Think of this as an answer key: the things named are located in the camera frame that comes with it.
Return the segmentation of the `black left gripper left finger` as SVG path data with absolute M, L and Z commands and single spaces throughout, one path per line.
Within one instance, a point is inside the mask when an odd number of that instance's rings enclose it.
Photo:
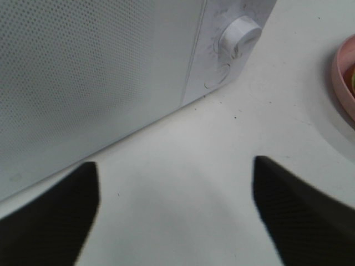
M 100 203 L 95 162 L 1 218 L 1 265 L 74 265 Z

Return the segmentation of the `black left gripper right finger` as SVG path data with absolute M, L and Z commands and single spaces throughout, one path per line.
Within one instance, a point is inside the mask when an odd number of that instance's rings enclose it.
M 354 265 L 354 208 L 267 156 L 254 159 L 252 192 L 284 265 Z

